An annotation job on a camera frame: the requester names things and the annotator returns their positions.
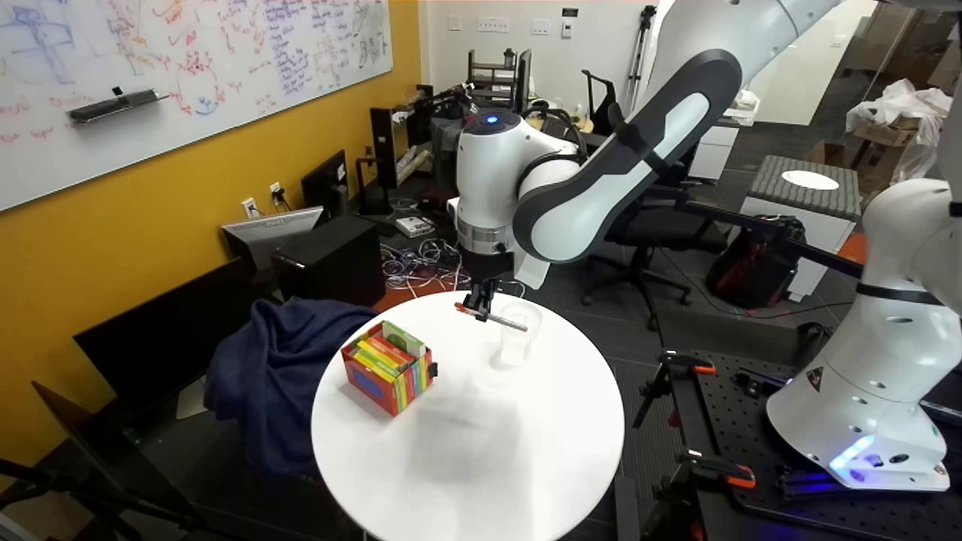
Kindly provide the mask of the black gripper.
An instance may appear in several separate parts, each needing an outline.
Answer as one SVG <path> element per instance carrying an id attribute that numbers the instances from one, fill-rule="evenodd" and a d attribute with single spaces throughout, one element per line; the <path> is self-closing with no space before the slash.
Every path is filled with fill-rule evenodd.
<path id="1" fill-rule="evenodd" d="M 465 313 L 479 323 L 485 323 L 485 317 L 493 323 L 493 296 L 487 296 L 485 309 L 479 296 L 506 293 L 515 280 L 515 258 L 465 252 L 464 263 L 468 271 Z"/>

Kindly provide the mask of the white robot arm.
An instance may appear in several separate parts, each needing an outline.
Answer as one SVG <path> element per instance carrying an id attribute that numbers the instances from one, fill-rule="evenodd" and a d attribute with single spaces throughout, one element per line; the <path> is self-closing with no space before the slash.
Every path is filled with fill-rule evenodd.
<path id="1" fill-rule="evenodd" d="M 475 110 L 458 134 L 455 233 L 541 286 L 590 256 L 628 206 L 722 123 L 737 93 L 842 0 L 672 0 L 634 110 L 596 151 L 515 110 Z M 936 178 L 895 182 L 862 211 L 865 266 L 836 334 L 767 396 L 775 437 L 848 491 L 943 494 L 948 440 L 923 396 L 960 366 L 960 152 Z"/>

